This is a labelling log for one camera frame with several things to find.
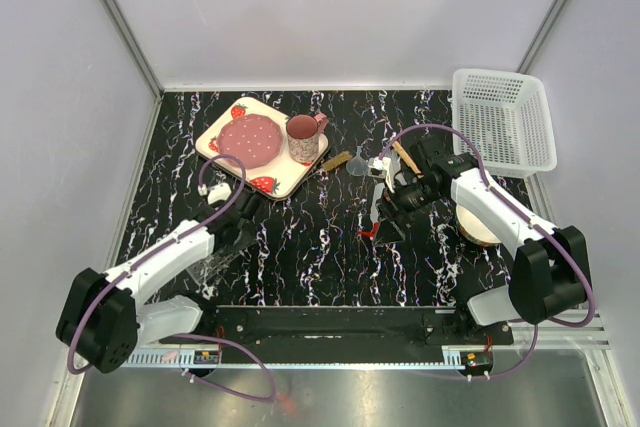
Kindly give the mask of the clear test tube rack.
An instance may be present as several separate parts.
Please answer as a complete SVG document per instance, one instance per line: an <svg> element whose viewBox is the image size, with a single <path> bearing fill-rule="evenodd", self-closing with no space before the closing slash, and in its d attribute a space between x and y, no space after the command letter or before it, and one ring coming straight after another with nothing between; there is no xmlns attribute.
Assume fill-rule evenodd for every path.
<svg viewBox="0 0 640 427"><path fill-rule="evenodd" d="M199 286L216 283L239 255L238 250L220 250L195 262L186 272Z"/></svg>

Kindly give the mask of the white wash bottle red cap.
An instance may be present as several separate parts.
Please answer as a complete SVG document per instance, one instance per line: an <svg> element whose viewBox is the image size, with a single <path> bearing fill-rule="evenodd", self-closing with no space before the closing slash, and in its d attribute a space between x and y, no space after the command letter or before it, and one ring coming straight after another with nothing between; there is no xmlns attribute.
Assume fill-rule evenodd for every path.
<svg viewBox="0 0 640 427"><path fill-rule="evenodd" d="M382 197L382 194L385 190L385 183L378 183L374 187L373 196L371 200L371 209L369 218L372 223L372 227L370 230L360 230L359 234L363 237L374 238L378 232L380 221L379 221L379 210L378 210L378 202Z"/></svg>

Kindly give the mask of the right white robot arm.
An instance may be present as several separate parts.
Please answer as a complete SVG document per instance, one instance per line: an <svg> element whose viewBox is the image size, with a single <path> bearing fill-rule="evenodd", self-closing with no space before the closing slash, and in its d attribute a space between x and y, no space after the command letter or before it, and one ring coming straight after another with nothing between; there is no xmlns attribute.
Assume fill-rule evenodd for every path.
<svg viewBox="0 0 640 427"><path fill-rule="evenodd" d="M386 183L376 202L383 223L404 238L416 230L420 209L449 198L486 226L512 259L509 281L469 297L454 318L460 340L476 343L490 325L504 321L537 325L589 301L586 239L577 228L559 228L525 208L472 154L447 155L428 141L417 148L419 173L406 185L397 184L390 157L368 162L369 175Z"/></svg>

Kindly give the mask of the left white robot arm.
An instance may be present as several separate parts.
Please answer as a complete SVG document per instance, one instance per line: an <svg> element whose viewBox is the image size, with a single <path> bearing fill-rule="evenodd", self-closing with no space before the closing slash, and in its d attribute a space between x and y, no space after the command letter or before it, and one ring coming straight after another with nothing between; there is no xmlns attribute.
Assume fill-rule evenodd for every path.
<svg viewBox="0 0 640 427"><path fill-rule="evenodd" d="M149 300L181 273L205 284L254 242L260 196L243 192L221 212L223 204L211 199L152 247L104 273L81 271L72 281L56 338L102 373L119 368L136 348L177 334L208 341L216 319L200 296Z"/></svg>

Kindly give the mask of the clear plastic funnel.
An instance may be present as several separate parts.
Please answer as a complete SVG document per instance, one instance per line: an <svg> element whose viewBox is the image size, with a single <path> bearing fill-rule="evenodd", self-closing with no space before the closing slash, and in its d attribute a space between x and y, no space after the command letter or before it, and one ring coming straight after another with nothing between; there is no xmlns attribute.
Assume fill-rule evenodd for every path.
<svg viewBox="0 0 640 427"><path fill-rule="evenodd" d="M364 177L368 173L368 162L362 157L362 146L356 148L355 155L345 165L347 172L354 177Z"/></svg>

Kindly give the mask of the wooden test tube clamp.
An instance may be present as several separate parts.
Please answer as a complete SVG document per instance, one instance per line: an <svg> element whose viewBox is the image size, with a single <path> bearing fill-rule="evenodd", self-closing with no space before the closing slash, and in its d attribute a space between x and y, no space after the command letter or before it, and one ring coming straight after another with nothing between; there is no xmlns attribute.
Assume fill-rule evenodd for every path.
<svg viewBox="0 0 640 427"><path fill-rule="evenodd" d="M396 151L402 161L406 164L406 166L413 172L413 174L421 178L423 176L422 171L413 160L413 158L409 155L409 153L403 148L399 141L395 141L392 144L392 148Z"/></svg>

